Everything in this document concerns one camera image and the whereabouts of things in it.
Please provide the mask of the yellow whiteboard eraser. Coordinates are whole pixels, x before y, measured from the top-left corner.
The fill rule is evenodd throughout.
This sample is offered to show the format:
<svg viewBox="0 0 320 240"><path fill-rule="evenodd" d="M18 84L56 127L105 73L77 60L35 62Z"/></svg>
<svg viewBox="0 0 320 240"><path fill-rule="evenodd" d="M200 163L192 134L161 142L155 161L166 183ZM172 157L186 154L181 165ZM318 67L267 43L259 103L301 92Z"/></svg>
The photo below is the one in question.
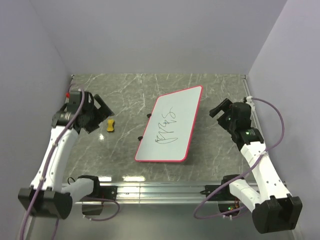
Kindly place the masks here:
<svg viewBox="0 0 320 240"><path fill-rule="evenodd" d="M106 130L108 133L113 133L115 131L115 121L113 119L107 120Z"/></svg>

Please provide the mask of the red framed whiteboard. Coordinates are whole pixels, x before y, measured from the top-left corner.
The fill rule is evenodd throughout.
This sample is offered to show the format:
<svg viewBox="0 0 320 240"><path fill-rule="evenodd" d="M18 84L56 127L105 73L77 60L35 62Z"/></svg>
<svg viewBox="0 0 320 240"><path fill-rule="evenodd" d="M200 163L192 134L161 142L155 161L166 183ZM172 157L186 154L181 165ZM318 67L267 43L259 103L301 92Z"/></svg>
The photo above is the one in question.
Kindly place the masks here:
<svg viewBox="0 0 320 240"><path fill-rule="evenodd" d="M203 86L159 96L143 132L134 160L181 163L190 148Z"/></svg>

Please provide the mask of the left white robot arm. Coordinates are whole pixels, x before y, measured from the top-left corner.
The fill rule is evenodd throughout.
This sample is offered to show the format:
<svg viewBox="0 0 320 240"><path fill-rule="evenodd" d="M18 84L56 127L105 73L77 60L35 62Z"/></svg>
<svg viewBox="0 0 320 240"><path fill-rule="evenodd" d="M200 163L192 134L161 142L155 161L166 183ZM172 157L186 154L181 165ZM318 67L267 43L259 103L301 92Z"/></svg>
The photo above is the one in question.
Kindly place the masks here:
<svg viewBox="0 0 320 240"><path fill-rule="evenodd" d="M73 205L83 198L96 201L101 196L97 176L81 175L64 187L63 177L71 150L82 130L88 134L113 116L113 111L98 95L73 90L52 117L50 140L44 158L29 187L21 188L18 200L33 217L66 219Z"/></svg>

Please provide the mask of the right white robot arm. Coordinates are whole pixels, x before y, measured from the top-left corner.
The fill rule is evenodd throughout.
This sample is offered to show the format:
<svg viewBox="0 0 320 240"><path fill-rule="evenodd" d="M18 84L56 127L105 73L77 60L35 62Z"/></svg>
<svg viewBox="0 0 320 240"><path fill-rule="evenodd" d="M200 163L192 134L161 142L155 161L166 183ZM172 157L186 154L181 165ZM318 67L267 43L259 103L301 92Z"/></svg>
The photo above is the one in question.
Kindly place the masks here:
<svg viewBox="0 0 320 240"><path fill-rule="evenodd" d="M260 131L252 127L251 115L255 110L254 97L242 102L224 99L210 110L213 118L219 112L218 124L226 130L247 161L258 190L248 185L244 174L224 176L221 185L207 198L221 194L226 200L236 198L251 212L253 224L261 234L295 229L303 203L292 196L277 174Z"/></svg>

